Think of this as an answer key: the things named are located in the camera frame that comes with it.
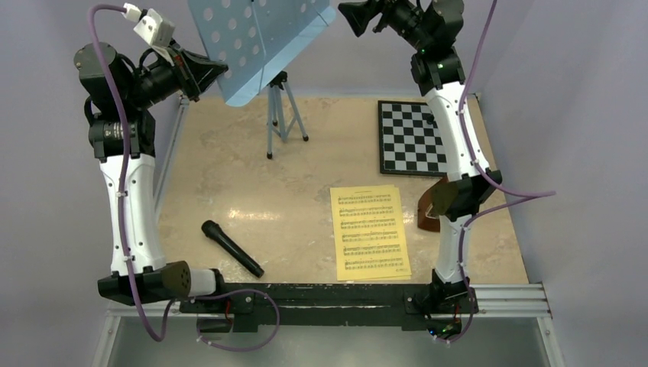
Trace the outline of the light blue music stand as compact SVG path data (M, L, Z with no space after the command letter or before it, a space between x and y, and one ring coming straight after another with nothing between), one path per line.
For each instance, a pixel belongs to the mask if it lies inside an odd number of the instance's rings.
M287 141L298 128L308 141L286 68L334 22L331 3L193 0L188 6L207 56L228 66L217 79L225 104L242 107L267 92L267 158L274 136Z

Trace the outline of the yellow sheet music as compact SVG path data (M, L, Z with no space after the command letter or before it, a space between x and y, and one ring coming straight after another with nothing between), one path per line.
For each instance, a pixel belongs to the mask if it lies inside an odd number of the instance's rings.
M334 219L403 218L400 191L394 185L334 187L330 199Z
M410 280L402 219L342 221L332 216L338 281Z

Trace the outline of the brown wooden metronome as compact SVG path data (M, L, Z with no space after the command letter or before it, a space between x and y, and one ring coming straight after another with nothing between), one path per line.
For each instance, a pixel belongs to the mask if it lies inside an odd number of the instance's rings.
M436 188L448 181L447 176L442 177L438 182L427 189L418 200L417 204L417 227L427 232L440 233L439 217L433 213L433 197Z

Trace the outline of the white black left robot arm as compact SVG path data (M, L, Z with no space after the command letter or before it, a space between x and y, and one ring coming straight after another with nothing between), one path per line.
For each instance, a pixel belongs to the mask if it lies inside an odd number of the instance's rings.
M134 306L198 297L210 313L225 308L228 292L215 269L168 261L155 216L156 122L151 106L174 93L192 101L228 70L220 61L172 42L168 56L133 63L112 45L87 44L73 58L87 91L89 143L105 180L112 221L112 263L99 294Z

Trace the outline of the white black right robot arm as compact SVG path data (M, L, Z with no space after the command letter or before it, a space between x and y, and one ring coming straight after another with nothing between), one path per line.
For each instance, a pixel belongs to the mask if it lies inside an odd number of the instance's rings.
M432 1L427 8L411 1L342 2L338 10L355 36L374 18L373 31L393 29L415 50L413 79L431 109L447 159L446 179L432 187L430 212L439 219L441 242L429 290L431 305L447 311L470 297L467 271L468 228L480 207L502 181L472 141L475 130L465 105L466 77L454 43L461 31L465 4Z

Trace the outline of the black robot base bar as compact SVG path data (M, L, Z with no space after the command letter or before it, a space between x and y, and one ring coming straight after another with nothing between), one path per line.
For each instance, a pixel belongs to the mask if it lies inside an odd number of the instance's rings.
M431 284L225 283L223 300L185 300L181 313L228 313L235 333L260 326L374 326L442 330L478 312L474 295L443 297Z

